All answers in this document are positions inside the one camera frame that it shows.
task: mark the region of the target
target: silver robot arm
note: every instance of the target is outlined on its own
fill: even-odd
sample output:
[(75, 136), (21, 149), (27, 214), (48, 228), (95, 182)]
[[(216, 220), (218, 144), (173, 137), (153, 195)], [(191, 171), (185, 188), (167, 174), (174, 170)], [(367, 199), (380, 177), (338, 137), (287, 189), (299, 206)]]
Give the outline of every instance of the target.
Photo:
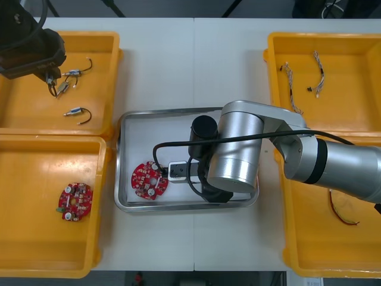
[[(250, 101), (226, 104), (219, 138), (307, 130), (300, 114)], [(360, 200), (381, 203), (381, 149), (325, 141), (311, 135), (270, 139), (283, 156), (288, 179), (340, 190)], [(251, 192), (256, 184), (262, 139), (218, 144), (207, 181), (230, 192)]]

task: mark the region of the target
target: stainless steel tray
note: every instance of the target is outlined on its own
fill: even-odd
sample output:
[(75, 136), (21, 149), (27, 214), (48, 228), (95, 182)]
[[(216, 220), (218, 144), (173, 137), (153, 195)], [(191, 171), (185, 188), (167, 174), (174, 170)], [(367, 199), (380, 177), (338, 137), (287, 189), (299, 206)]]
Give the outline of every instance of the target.
[[(195, 117), (207, 114), (218, 122), (221, 109), (221, 107), (208, 107), (125, 113), (120, 119), (117, 142), (114, 199), (118, 208), (125, 212), (145, 212), (223, 209), (248, 207), (254, 204), (259, 195), (259, 187), (251, 194), (234, 193), (232, 199), (225, 204), (204, 201), (192, 192), (187, 184), (170, 183), (165, 193), (158, 196), (155, 201), (138, 197), (131, 187), (132, 172), (139, 164), (152, 161), (152, 149), (156, 144), (188, 140)], [(171, 161), (186, 161), (188, 157), (187, 147), (158, 150), (158, 160), (163, 166), (168, 166)]]

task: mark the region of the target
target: orange tray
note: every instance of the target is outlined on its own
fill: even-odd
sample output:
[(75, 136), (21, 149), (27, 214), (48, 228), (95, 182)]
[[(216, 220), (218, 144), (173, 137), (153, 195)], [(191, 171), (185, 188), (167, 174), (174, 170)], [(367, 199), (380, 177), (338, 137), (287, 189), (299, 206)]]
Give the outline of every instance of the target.
[[(381, 147), (381, 138), (346, 138), (356, 145)], [(336, 192), (335, 207), (329, 190), (285, 178), (283, 159), (276, 151), (283, 190), (286, 248), (283, 260), (300, 276), (381, 278), (381, 214), (374, 204)]]
[[(0, 276), (81, 278), (100, 260), (99, 207), (106, 172), (99, 137), (0, 135)], [(92, 210), (79, 222), (56, 212), (63, 189), (84, 182)]]
[[(110, 139), (113, 133), (115, 83), (121, 58), (119, 35), (114, 32), (59, 32), (65, 41), (67, 59), (62, 73), (71, 69), (93, 68), (83, 73), (76, 88), (70, 81), (66, 93), (58, 99), (48, 86), (34, 75), (8, 80), (0, 77), (0, 134), (93, 135)], [(58, 79), (57, 87), (65, 79)], [(91, 111), (92, 120), (84, 125), (88, 114), (64, 117), (75, 107)]]
[[(314, 51), (325, 74), (319, 98), (307, 91), (321, 79)], [(273, 105), (292, 111), (288, 77), (279, 70), (288, 62), (294, 101), (309, 128), (381, 136), (381, 35), (272, 33), (264, 59)]]

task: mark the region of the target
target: floor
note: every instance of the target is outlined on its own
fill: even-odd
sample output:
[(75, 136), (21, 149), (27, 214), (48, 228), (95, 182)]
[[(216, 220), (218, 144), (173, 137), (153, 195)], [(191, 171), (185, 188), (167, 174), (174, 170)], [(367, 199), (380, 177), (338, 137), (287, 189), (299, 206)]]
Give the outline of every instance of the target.
[[(40, 15), (41, 0), (27, 2), (34, 16)], [(114, 0), (126, 17), (218, 18), (234, 0)], [(60, 17), (116, 17), (101, 0), (51, 0)], [(345, 8), (347, 0), (336, 1)], [(242, 0), (231, 18), (291, 18), (294, 0)], [(370, 18), (381, 18), (381, 6)]]

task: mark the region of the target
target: black cylinder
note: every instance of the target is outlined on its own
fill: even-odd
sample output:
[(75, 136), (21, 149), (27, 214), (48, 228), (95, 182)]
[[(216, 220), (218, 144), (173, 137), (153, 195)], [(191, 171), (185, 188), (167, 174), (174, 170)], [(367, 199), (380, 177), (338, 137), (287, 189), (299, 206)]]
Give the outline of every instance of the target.
[[(208, 140), (217, 137), (217, 123), (216, 121), (207, 115), (201, 115), (195, 118), (190, 127), (190, 141)], [(189, 155), (196, 159), (201, 160), (203, 156), (210, 152), (212, 144), (208, 145), (195, 145), (188, 147)]]

